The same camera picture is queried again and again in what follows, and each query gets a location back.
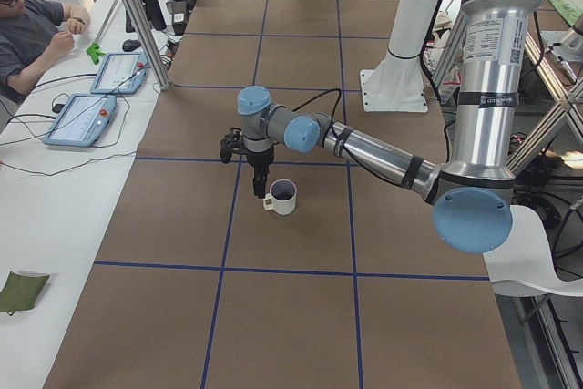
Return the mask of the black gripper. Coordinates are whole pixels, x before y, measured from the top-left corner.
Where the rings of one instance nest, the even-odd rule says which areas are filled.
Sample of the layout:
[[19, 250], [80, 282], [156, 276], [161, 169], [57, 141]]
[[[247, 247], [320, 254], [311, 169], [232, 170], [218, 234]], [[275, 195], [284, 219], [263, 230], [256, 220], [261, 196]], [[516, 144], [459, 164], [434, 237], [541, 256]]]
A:
[[257, 198], [264, 198], [270, 165], [274, 161], [274, 147], [261, 152], [249, 151], [247, 162], [253, 167], [253, 193]]

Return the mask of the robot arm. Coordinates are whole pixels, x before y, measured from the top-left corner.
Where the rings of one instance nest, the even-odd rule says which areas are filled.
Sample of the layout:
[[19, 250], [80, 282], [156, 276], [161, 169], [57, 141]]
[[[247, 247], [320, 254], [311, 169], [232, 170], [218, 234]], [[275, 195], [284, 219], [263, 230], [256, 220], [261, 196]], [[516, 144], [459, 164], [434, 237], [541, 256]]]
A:
[[507, 167], [528, 18], [543, 0], [462, 0], [467, 18], [453, 150], [443, 164], [386, 144], [324, 114], [275, 104], [270, 92], [245, 87], [237, 97], [242, 128], [236, 152], [254, 169], [253, 189], [266, 193], [274, 145], [307, 153], [321, 147], [378, 179], [418, 193], [432, 205], [439, 237], [484, 253], [502, 245], [513, 225], [514, 175]]

